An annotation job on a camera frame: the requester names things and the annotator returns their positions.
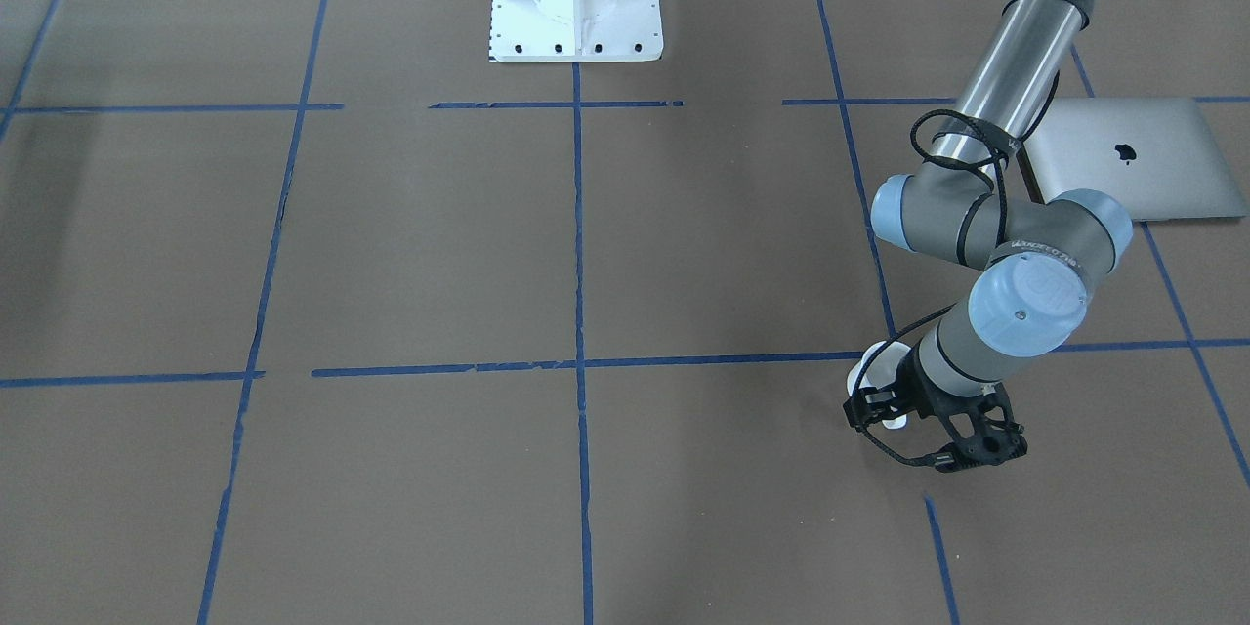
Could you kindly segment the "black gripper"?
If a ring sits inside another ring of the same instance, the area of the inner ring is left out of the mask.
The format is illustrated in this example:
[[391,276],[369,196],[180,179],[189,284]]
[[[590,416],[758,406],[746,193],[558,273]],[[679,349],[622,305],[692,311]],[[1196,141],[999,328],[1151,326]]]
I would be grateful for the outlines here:
[[880,389],[855,389],[844,402],[848,422],[858,432],[881,425],[890,431],[909,425],[909,412],[920,419],[949,419],[962,411],[962,398],[942,391],[921,368],[919,352],[908,350],[888,362],[889,382]]

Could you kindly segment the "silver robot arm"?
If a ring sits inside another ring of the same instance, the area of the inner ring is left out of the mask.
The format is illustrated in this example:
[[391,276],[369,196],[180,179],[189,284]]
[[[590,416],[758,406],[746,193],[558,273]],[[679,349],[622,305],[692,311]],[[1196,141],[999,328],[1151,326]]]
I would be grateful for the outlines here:
[[1196,100],[1050,95],[1095,8],[1008,0],[954,108],[914,122],[920,168],[880,185],[871,228],[978,279],[916,346],[862,354],[845,402],[858,431],[962,416],[1014,445],[1004,380],[1078,330],[1138,222],[1248,214]]

